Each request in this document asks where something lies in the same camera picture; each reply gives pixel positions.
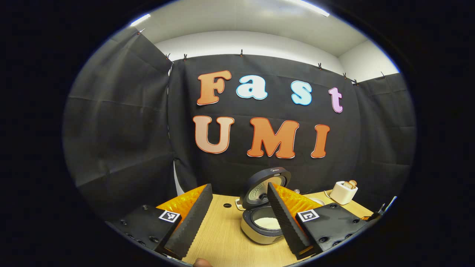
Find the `rice cooker lid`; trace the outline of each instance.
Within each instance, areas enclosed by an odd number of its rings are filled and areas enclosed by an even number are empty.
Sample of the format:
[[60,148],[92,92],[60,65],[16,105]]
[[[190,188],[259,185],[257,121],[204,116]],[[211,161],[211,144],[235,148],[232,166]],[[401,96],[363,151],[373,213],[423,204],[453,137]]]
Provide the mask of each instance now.
[[286,187],[290,177],[290,172],[282,167],[255,173],[249,178],[239,197],[242,207],[248,210],[267,205],[267,185],[271,182]]

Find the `light blue letter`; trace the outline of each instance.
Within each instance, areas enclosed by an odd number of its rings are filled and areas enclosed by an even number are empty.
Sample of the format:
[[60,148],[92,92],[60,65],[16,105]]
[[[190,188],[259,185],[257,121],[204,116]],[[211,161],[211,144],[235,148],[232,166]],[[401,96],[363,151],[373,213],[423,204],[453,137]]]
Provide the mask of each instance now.
[[290,88],[295,94],[291,95],[292,101],[297,105],[308,105],[312,101],[312,87],[310,84],[294,81],[290,84]]
[[262,100],[267,97],[266,92],[266,81],[256,75],[247,75],[239,79],[239,82],[242,83],[236,88],[236,94],[242,98],[255,98],[257,100]]

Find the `black curtain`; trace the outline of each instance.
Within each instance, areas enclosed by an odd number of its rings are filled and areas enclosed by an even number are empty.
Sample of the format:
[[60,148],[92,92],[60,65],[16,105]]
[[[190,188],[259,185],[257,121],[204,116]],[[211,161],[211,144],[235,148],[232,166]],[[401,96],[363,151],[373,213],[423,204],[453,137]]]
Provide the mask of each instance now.
[[[219,101],[197,105],[202,74],[228,70]],[[239,79],[261,76],[266,81],[267,97],[244,99],[236,94]],[[312,102],[296,105],[290,84],[307,82],[312,87]],[[174,150],[178,181],[187,191],[205,183],[214,193],[238,196],[245,181],[255,172],[284,167],[292,173],[288,188],[301,193],[332,189],[337,181],[354,179],[359,191],[354,200],[376,211],[398,194],[408,175],[415,145],[412,103],[400,74],[352,85],[349,79],[316,66],[287,59],[255,55],[214,55],[176,60],[170,75],[168,98],[169,131]],[[336,87],[342,94],[343,112],[332,108],[328,90]],[[231,125],[227,150],[220,154],[202,151],[194,139],[196,115],[209,116],[208,139],[219,142],[216,119],[229,116]],[[268,118],[276,133],[285,120],[297,121],[292,159],[264,155],[247,156],[253,139],[253,117]],[[315,159],[317,124],[330,127],[326,156]]]
[[416,118],[400,73],[359,82],[353,88],[361,122],[360,152],[353,174],[361,192],[354,200],[377,210],[398,195],[409,176],[417,139]]
[[64,114],[69,171],[105,220],[176,196],[166,116],[171,61],[138,33],[124,29],[91,56]]

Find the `tabletop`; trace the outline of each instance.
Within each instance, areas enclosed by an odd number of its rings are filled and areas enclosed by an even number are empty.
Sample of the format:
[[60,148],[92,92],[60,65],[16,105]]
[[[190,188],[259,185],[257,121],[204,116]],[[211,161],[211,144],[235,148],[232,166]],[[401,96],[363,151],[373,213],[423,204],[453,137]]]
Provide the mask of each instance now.
[[[324,192],[304,195],[317,198],[329,204],[333,201]],[[196,237],[182,261],[193,264],[196,258],[204,258],[213,267],[264,267],[286,266],[297,261],[285,239],[270,245],[261,245],[250,240],[241,230],[243,211],[236,207],[239,197],[213,194],[208,212],[196,234]],[[342,205],[355,216],[371,216],[372,211],[351,201]]]

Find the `ceiling light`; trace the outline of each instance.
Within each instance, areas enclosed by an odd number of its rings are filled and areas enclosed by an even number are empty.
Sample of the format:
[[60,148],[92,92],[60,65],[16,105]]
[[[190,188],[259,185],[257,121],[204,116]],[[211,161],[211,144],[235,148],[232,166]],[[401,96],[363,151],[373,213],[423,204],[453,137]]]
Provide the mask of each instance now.
[[313,10],[313,11],[319,13],[319,14],[324,15],[325,17],[328,17],[328,16],[330,15],[327,11],[325,11],[325,10],[323,10],[323,9],[321,9],[321,8],[318,8],[318,7],[316,7],[316,6],[312,5],[312,4],[309,4],[309,3],[305,2],[305,1],[302,1],[302,0],[287,0],[287,1],[292,2],[292,3],[295,3],[295,4],[297,4],[297,5],[301,5],[301,6],[303,6],[303,7],[306,7],[306,8],[308,8],[308,9],[310,9],[310,10]]
[[142,22],[142,21],[144,21],[144,20],[146,20],[146,19],[148,19],[148,18],[150,18],[150,14],[147,14],[147,15],[141,17],[140,19],[138,19],[138,20],[132,22],[132,24],[131,24],[130,26],[135,26],[135,25],[139,24],[140,22]]

